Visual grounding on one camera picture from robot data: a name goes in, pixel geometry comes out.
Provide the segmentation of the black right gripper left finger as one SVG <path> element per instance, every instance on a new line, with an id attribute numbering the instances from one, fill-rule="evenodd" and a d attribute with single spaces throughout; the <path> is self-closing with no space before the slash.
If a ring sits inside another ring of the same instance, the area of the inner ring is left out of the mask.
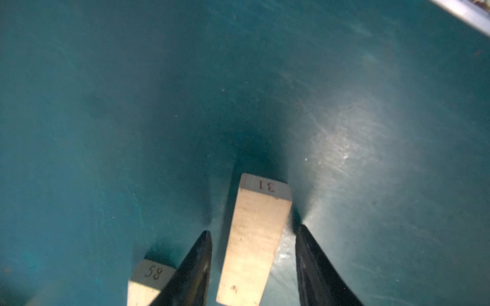
<path id="1" fill-rule="evenodd" d="M 205 306 L 209 289 L 213 242 L 205 230 L 150 306 Z"/>

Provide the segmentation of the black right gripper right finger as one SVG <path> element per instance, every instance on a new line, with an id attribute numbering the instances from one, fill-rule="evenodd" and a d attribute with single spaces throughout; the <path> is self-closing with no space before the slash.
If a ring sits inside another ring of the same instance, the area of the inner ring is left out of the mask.
<path id="1" fill-rule="evenodd" d="M 303 224 L 297 230 L 295 250 L 301 306 L 362 306 Z"/>

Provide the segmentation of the wood block numbered 31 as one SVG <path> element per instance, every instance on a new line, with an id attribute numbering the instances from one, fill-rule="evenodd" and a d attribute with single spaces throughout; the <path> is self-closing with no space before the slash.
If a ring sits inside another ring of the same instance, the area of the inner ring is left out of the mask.
<path id="1" fill-rule="evenodd" d="M 291 208 L 288 184 L 242 174 L 219 280 L 219 304 L 260 304 Z"/>

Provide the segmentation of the wood block numbered 58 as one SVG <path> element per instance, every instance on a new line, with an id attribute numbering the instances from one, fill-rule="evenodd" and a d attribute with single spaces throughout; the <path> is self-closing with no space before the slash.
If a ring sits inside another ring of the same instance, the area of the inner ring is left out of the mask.
<path id="1" fill-rule="evenodd" d="M 128 281 L 127 306 L 149 306 L 168 284 L 176 269 L 143 259 Z"/>

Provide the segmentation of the aluminium back frame rail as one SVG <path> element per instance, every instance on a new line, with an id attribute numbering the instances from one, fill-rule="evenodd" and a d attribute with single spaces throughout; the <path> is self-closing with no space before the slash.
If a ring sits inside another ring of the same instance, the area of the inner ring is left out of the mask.
<path id="1" fill-rule="evenodd" d="M 490 35 L 489 0 L 431 0 L 486 36 Z"/>

